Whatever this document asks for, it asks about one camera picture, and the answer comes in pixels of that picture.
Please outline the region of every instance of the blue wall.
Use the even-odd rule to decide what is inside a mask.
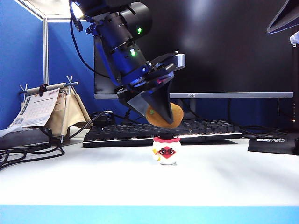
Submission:
[[[83,58],[93,67],[93,37],[85,32],[75,32],[75,37]],[[50,83],[65,82],[67,75],[73,75],[80,84],[76,88],[89,113],[113,110],[124,115],[127,108],[117,100],[94,99],[94,75],[80,61],[71,39],[68,22],[49,24],[49,73]],[[277,99],[233,99],[231,104],[232,120],[242,125],[260,124],[265,126],[290,126],[285,116],[278,116]],[[227,99],[198,99],[197,113],[207,119],[227,119]],[[292,101],[282,99],[284,111],[291,114]]]
[[[43,83],[43,23],[13,0],[0,1],[0,129],[20,111],[19,85]]]

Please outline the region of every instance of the mouse pad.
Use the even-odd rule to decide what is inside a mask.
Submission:
[[[250,139],[248,151],[299,155],[299,150],[295,149],[295,139],[298,137],[299,132],[295,132],[278,138]]]

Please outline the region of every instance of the black keyboard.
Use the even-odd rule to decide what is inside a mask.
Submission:
[[[151,146],[153,138],[161,135],[179,136],[183,145],[241,138],[242,133],[239,130],[239,127],[223,120],[186,120],[175,129],[159,128],[151,124],[109,125],[104,128],[94,126],[84,137],[83,147]]]

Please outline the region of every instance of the round cookie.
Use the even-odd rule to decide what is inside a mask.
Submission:
[[[151,106],[146,111],[146,120],[157,127],[162,128],[176,128],[181,123],[184,112],[182,108],[174,103],[170,103],[173,116],[173,122],[168,124]]]

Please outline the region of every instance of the calendar page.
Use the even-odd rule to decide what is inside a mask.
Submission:
[[[44,126],[53,112],[58,94],[59,89],[55,89],[44,92],[41,97],[39,94],[27,96],[20,113],[10,127]]]

